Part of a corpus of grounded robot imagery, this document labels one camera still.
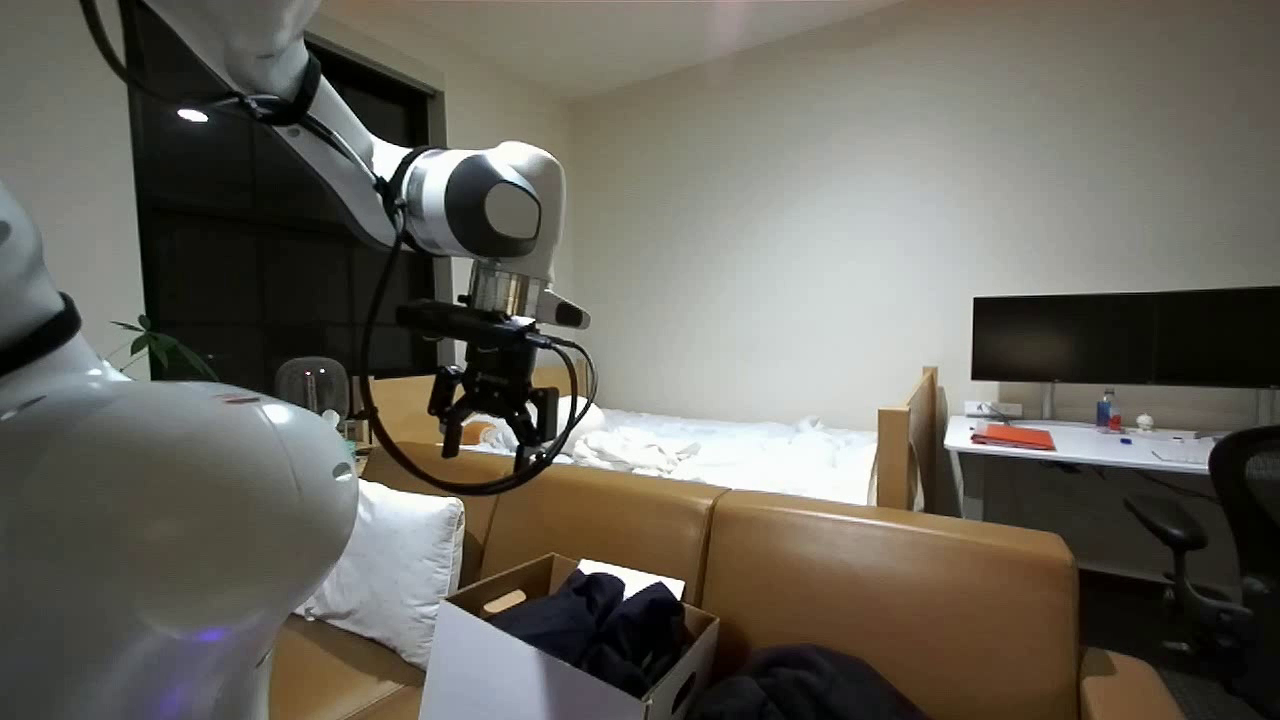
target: ceiling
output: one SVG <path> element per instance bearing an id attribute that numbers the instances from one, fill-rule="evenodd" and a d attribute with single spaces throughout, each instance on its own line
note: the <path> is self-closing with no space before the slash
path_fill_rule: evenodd
<path id="1" fill-rule="evenodd" d="M 363 32 L 428 29 L 567 98 L 776 44 L 892 0 L 328 0 Z"/>

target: bed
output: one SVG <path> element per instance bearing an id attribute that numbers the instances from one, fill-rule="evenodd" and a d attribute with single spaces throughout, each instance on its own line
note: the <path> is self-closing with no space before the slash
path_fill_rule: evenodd
<path id="1" fill-rule="evenodd" d="M 373 398 L 387 432 L 424 443 L 428 379 L 373 379 Z M 817 421 L 693 421 L 629 408 L 591 408 L 558 464 L 590 464 L 651 481 L 703 481 L 721 488 L 788 491 L 868 509 L 926 509 L 935 488 L 935 368 L 921 368 L 898 408 L 878 410 L 873 432 Z M 473 421 L 455 466 L 509 457 L 514 434 L 494 421 Z"/>

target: tan leather couch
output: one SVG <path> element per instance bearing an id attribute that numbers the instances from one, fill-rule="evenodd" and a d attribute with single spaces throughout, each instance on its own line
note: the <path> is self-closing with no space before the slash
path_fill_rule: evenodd
<path id="1" fill-rule="evenodd" d="M 424 488 L 384 457 L 369 477 Z M 1048 530 L 586 466 L 467 501 L 467 579 L 541 551 L 683 574 L 725 620 L 721 673 L 774 643 L 829 643 L 935 720 L 1181 716 L 1145 661 L 1082 643 L 1076 565 Z M 272 716 L 413 720 L 420 685 L 387 646 L 291 620 Z"/>

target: black monitor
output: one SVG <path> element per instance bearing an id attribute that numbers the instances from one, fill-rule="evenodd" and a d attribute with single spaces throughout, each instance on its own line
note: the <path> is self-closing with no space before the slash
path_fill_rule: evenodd
<path id="1" fill-rule="evenodd" d="M 1276 389 L 1280 286 L 975 295 L 973 379 Z"/>

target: white bedsheet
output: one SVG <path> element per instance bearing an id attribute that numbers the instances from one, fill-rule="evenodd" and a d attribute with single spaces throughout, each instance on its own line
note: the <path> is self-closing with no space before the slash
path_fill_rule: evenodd
<path id="1" fill-rule="evenodd" d="M 514 451 L 518 443 L 509 428 L 494 428 L 478 448 Z M 597 408 L 566 443 L 560 464 L 873 505 L 878 432 Z"/>

